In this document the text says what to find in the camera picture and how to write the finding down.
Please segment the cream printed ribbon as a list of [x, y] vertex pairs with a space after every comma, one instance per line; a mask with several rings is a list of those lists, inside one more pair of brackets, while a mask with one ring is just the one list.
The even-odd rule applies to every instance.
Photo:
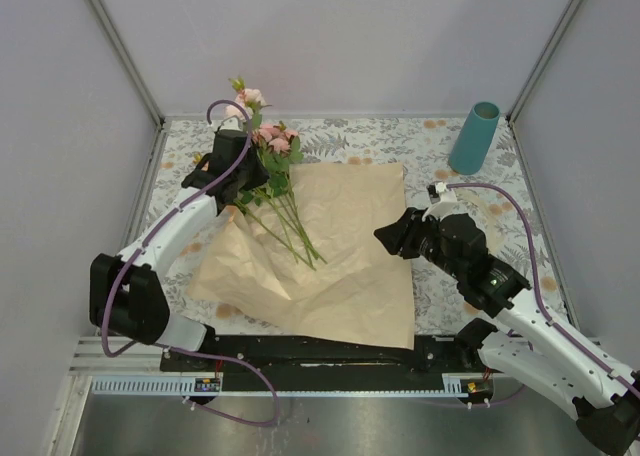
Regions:
[[474, 192], [468, 189], [457, 189], [456, 194], [459, 200], [475, 206], [482, 215], [485, 223], [484, 232], [486, 235], [487, 247], [491, 253], [496, 254], [504, 242], [504, 237], [500, 235], [498, 231], [497, 217], [490, 211], [489, 205], [483, 202]]

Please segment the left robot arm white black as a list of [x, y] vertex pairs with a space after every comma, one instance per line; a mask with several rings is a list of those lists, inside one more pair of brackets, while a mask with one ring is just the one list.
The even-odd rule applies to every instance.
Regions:
[[228, 221], [225, 208], [238, 193], [268, 179], [251, 137], [237, 128], [215, 132], [213, 149], [187, 175], [174, 202], [151, 227], [115, 256], [98, 255], [90, 268], [90, 321], [101, 329], [104, 353], [116, 357], [130, 348], [109, 348], [108, 334], [130, 344], [156, 345], [182, 351], [192, 369], [205, 371], [217, 358], [210, 340], [215, 330], [172, 312], [161, 282], [203, 227], [221, 229]]

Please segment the pink flower bunch green stems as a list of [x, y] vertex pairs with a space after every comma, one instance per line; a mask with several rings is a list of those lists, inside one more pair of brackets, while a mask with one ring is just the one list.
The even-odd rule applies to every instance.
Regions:
[[314, 247], [299, 213], [291, 169], [303, 159], [297, 131], [284, 123], [262, 123], [252, 133], [252, 148], [267, 170], [267, 181], [242, 190], [234, 200], [249, 221], [283, 246], [296, 263], [310, 269], [326, 259]]

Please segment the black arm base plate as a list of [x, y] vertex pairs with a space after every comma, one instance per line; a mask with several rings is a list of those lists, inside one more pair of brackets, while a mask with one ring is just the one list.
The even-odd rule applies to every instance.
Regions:
[[205, 354], [235, 357], [257, 368], [375, 365], [412, 371], [483, 373], [479, 356], [452, 336], [417, 335], [411, 349], [367, 346], [305, 336], [215, 335], [207, 338]]

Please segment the orange beige wrapping paper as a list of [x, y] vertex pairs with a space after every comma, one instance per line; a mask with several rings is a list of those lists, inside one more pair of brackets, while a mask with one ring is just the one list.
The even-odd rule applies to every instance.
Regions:
[[406, 209], [402, 164], [297, 164], [291, 180], [319, 259], [311, 266], [295, 261], [286, 242], [305, 249], [269, 205], [254, 217], [231, 210], [188, 295], [234, 306], [287, 334], [413, 348], [411, 264], [374, 236]]

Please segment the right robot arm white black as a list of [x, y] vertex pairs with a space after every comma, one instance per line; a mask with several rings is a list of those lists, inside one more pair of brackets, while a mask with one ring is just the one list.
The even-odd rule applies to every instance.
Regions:
[[529, 282], [490, 254], [469, 215], [438, 219], [409, 208], [374, 235], [389, 254], [423, 257], [451, 276], [480, 311], [456, 335], [462, 369], [486, 366], [520, 381], [562, 409], [607, 455], [632, 446], [639, 436], [638, 372], [537, 303]]

